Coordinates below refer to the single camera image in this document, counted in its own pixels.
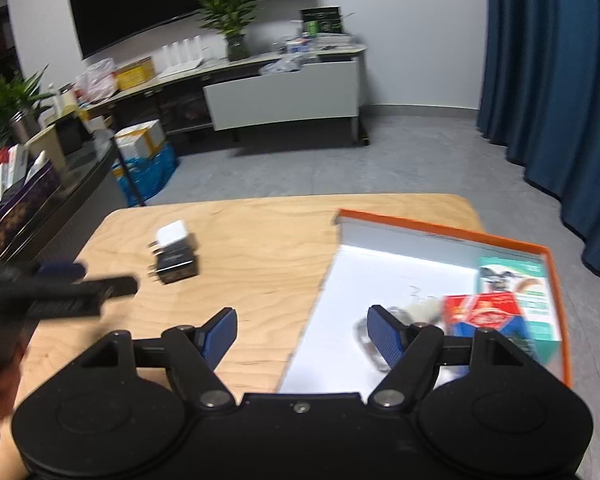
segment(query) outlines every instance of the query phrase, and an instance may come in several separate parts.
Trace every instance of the white router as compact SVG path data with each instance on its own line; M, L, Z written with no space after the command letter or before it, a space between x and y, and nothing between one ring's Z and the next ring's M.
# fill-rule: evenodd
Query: white router
M171 45L164 45L162 53L167 64L158 78L167 77L179 72L186 72L197 68L204 61L202 55L202 46L200 36L196 36L193 41L185 38L183 41L176 41Z

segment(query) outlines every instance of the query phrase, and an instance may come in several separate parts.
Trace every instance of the wood grain surface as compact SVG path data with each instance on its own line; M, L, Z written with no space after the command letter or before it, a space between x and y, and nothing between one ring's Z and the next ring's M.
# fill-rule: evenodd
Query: wood grain surface
M136 275L138 294L107 301L101 319L42 322L23 364L17 402L111 330L157 337L174 325L199 326L224 306L237 310L238 339L216 373L238 402L244 392L274 392L336 251L333 219L340 208L482 231L467 200L448 194L299 196L115 211L78 260L88 264L90 278ZM178 219L196 235L200 275L162 285L148 276L154 263L148 245L158 228ZM141 374L166 384L161 370ZM0 437L0 480L22 478L9 420Z

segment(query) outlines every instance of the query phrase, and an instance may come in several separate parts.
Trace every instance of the curtain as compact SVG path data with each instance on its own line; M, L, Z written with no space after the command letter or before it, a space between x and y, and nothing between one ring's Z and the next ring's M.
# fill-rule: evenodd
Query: curtain
M600 0L489 0L477 127L562 203L600 273Z

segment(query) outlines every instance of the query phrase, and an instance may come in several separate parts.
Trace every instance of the blue gripper pad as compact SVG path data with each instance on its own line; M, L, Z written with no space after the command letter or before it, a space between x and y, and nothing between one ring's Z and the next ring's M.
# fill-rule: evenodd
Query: blue gripper pad
M235 310L231 309L205 334L202 357L206 360L209 368L216 369L237 335L238 316Z
M395 321L393 325L402 325L395 317L379 305L372 306L366 313L366 332L369 339L376 345L380 355L393 368L404 354L400 333L384 316Z

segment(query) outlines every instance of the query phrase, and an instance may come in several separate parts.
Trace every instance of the tv stand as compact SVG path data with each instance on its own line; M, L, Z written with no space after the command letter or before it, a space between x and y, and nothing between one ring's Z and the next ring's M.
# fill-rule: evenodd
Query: tv stand
M112 115L115 129L160 119L167 136L213 128L321 118L350 118L352 140L368 145L360 123L360 63L364 45L317 52L320 63L298 72L258 75L282 57L268 53L240 61L205 61L199 67L154 78L87 108Z

